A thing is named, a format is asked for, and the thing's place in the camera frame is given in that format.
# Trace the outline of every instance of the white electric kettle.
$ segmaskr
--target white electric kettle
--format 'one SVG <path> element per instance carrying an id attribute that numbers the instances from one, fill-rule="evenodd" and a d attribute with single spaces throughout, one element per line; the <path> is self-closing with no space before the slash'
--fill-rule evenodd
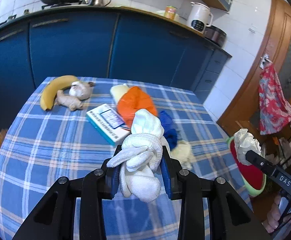
<path id="1" fill-rule="evenodd" d="M 205 27 L 211 26 L 213 14 L 210 12 L 210 8 L 202 3 L 191 2 L 191 4 L 192 10 L 188 17 L 187 25 L 203 34 Z"/>

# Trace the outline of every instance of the human hand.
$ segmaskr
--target human hand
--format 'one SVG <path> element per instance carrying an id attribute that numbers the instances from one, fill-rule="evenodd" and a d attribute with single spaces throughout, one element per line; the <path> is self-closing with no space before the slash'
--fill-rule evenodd
<path id="1" fill-rule="evenodd" d="M 279 226 L 278 221 L 281 217 L 281 213 L 279 210 L 280 201 L 281 196 L 277 195 L 274 198 L 274 203 L 271 206 L 271 210 L 267 214 L 267 219 L 262 223 L 268 233 L 272 233 Z"/>

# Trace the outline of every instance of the table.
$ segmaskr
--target table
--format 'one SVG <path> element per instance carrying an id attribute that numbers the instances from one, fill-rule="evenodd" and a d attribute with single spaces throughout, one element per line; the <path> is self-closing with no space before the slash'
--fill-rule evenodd
<path id="1" fill-rule="evenodd" d="M 196 96 L 187 90 L 126 80 L 80 78 L 96 83 L 84 109 L 71 112 L 54 106 L 40 108 L 40 95 L 53 78 L 48 77 L 31 95 L 11 125 L 0 150 L 0 236 L 12 239 L 21 223 L 49 187 L 61 176 L 84 177 L 101 167 L 115 148 L 87 121 L 85 113 L 101 104 L 115 107 L 109 93 L 117 84 L 137 85 L 148 93 L 158 111 L 165 110 L 175 122 L 179 137 L 189 141 L 195 156 L 193 172 L 214 179 L 223 176 L 250 204 L 248 192 L 224 140 L 223 131 L 212 121 Z M 144 203 L 132 196 L 124 198 L 118 190 L 113 200 L 103 200 L 108 239 L 177 238 L 181 202 L 170 201 L 162 177 L 160 196 Z M 79 239 L 77 199 L 74 239 Z M 209 237 L 205 203 L 206 237 Z"/>

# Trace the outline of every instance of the screw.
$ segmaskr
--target screw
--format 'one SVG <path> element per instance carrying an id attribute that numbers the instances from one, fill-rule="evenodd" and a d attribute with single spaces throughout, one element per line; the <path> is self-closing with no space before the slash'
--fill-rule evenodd
<path id="1" fill-rule="evenodd" d="M 217 177 L 216 178 L 216 182 L 219 183 L 219 184 L 225 184 L 225 178 Z"/>
<path id="2" fill-rule="evenodd" d="M 189 171 L 186 170 L 186 169 L 182 169 L 182 170 L 180 170 L 179 173 L 180 173 L 182 176 L 189 175 Z"/>
<path id="3" fill-rule="evenodd" d="M 100 176 L 103 174 L 103 170 L 102 169 L 96 169 L 94 172 L 94 175 Z"/>
<path id="4" fill-rule="evenodd" d="M 61 178 L 58 179 L 58 182 L 60 184 L 65 184 L 67 182 L 67 180 L 68 180 L 67 177 L 61 177 Z"/>

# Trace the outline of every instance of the banana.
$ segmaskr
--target banana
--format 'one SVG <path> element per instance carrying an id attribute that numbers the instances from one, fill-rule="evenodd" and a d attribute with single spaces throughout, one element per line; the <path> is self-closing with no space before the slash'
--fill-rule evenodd
<path id="1" fill-rule="evenodd" d="M 71 87 L 72 82 L 78 81 L 77 77 L 67 75 L 52 80 L 42 91 L 40 106 L 43 110 L 51 110 L 58 90 Z"/>

